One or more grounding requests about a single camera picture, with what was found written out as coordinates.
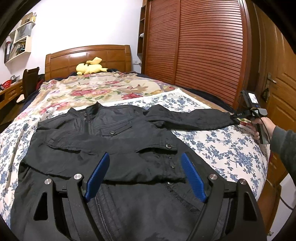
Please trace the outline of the grey sleeved right forearm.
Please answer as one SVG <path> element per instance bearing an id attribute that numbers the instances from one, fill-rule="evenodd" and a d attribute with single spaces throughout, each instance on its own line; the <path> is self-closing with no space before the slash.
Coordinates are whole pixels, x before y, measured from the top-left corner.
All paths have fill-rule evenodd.
<path id="1" fill-rule="evenodd" d="M 292 130 L 285 131 L 276 126 L 273 130 L 270 149 L 272 152 L 279 154 L 280 159 L 295 182 L 296 172 L 296 134 Z"/>

